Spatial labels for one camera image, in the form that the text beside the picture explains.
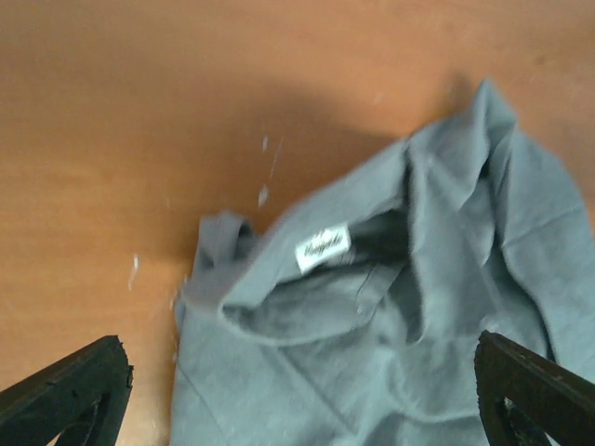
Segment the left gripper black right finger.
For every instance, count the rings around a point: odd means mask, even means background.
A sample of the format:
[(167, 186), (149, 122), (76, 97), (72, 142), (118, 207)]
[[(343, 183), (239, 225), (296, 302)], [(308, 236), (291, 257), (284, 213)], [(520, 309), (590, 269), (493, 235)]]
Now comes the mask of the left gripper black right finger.
[(501, 334), (484, 331), (474, 357), (491, 445), (592, 445), (594, 385)]

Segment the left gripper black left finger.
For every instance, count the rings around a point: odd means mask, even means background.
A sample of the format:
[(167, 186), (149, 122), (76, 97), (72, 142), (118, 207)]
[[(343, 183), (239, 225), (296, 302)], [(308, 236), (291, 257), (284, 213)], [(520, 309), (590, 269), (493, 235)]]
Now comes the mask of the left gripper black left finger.
[(1, 392), (1, 443), (114, 445), (132, 383), (123, 344), (103, 336)]

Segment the grey button-up shirt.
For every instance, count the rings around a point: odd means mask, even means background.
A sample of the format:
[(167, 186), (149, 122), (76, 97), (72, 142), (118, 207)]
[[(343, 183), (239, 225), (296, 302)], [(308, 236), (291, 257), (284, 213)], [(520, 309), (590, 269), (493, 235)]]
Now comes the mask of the grey button-up shirt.
[(175, 305), (174, 445), (484, 445), (483, 331), (594, 376), (594, 243), (488, 82), (267, 233), (201, 220)]

